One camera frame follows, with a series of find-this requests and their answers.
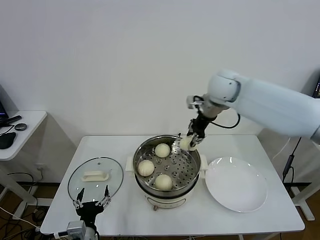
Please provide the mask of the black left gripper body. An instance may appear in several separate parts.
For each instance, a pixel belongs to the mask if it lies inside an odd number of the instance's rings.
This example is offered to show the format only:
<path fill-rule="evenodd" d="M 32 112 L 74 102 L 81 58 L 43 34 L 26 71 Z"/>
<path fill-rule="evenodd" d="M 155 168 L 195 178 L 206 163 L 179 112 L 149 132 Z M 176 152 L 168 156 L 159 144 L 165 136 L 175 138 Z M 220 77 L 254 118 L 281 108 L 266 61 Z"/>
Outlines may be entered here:
<path fill-rule="evenodd" d="M 90 201 L 78 204 L 75 210 L 80 220 L 85 224 L 95 224 L 97 215 L 104 211 L 104 207 L 97 201 Z"/>

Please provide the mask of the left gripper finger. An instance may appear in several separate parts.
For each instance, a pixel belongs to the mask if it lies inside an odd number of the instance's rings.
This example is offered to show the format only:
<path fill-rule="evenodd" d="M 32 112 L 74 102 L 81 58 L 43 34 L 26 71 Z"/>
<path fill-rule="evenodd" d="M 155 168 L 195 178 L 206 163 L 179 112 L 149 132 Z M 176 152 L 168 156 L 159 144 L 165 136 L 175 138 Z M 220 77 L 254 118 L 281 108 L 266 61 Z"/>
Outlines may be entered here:
<path fill-rule="evenodd" d="M 85 191 L 85 188 L 82 188 L 81 191 L 77 194 L 76 199 L 72 201 L 76 209 L 83 207 L 82 200 L 84 196 L 84 191 Z"/>
<path fill-rule="evenodd" d="M 109 186 L 105 186 L 103 198 L 96 204 L 97 206 L 107 207 L 107 205 L 111 202 Z"/>

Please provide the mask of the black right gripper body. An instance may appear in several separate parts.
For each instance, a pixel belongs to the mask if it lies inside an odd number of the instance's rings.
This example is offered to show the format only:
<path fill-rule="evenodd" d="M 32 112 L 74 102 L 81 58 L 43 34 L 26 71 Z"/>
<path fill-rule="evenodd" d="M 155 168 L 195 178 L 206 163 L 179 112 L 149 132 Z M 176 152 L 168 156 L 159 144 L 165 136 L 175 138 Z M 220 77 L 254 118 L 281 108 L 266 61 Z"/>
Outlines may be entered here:
<path fill-rule="evenodd" d="M 193 134 L 203 135 L 205 137 L 205 130 L 210 124 L 210 119 L 202 115 L 198 115 L 197 118 L 193 119 Z"/>

